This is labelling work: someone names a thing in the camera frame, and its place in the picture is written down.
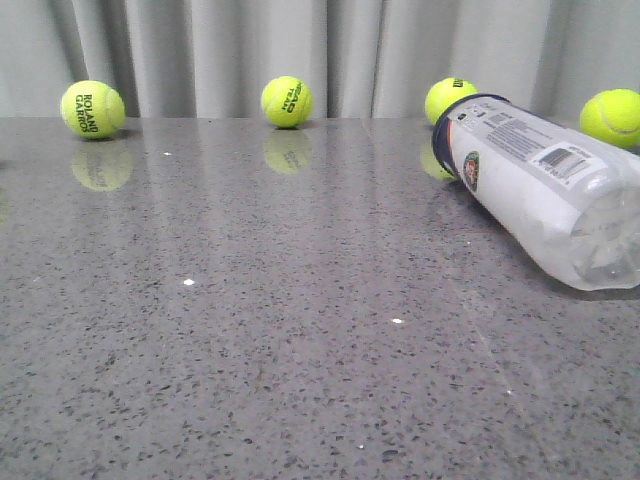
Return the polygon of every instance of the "curtain fold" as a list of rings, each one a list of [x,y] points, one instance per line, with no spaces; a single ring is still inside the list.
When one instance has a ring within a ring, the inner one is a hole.
[[[640,0],[3,0],[0,116],[56,116],[92,78],[130,116],[257,117],[263,86],[295,75],[314,117],[421,116],[461,76],[575,119],[640,87],[639,21]]]

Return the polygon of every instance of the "gray speckled surface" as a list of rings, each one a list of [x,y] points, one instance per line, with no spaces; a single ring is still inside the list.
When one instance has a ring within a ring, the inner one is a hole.
[[[423,120],[0,127],[0,478],[640,476],[640,290],[547,277]]]

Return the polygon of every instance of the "barcode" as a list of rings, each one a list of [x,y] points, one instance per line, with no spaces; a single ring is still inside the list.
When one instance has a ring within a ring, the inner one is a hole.
[[[566,180],[588,168],[589,162],[584,157],[576,155],[569,150],[557,148],[539,159],[538,165],[554,177]]]

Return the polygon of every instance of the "can lid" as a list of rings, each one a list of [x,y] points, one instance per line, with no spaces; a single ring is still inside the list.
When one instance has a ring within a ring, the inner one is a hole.
[[[451,156],[451,148],[449,144],[449,125],[451,123],[451,120],[449,120],[448,116],[449,113],[458,105],[473,98],[480,97],[496,98],[507,103],[509,102],[509,100],[501,97],[500,95],[494,95],[491,93],[473,93],[449,105],[449,107],[444,112],[442,112],[442,115],[440,115],[440,118],[438,118],[438,121],[433,127],[433,133],[431,135],[431,148],[433,149],[433,154],[435,155],[440,165],[442,165],[442,168],[444,168],[447,172],[449,172],[456,178],[459,178],[460,175],[456,170],[456,166]]]

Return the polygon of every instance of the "granite countertop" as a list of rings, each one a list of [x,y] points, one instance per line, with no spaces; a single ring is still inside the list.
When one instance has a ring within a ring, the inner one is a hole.
[[[640,477],[640,289],[548,277],[423,119],[0,126],[0,478]]]

